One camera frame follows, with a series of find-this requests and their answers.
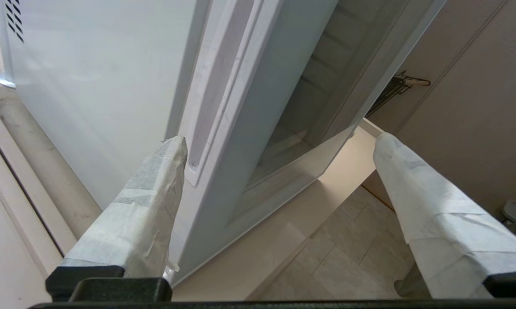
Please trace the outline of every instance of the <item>air vent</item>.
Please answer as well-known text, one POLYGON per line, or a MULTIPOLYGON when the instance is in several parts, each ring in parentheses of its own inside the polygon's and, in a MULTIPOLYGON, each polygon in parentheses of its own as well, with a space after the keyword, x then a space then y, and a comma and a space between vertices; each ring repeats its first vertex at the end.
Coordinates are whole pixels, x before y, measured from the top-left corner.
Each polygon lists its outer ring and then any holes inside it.
POLYGON ((19 10, 19 0, 6 0, 6 23, 12 32, 23 43, 23 30, 21 22, 21 11, 19 10))

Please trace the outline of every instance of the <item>gray floor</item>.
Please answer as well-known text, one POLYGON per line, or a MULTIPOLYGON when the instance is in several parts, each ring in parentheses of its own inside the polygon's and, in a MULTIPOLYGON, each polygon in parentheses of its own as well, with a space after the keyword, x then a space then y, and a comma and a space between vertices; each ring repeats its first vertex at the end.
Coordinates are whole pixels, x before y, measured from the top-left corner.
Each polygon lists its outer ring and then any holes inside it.
POLYGON ((260 299, 395 299, 413 262, 395 213, 359 187, 260 299))

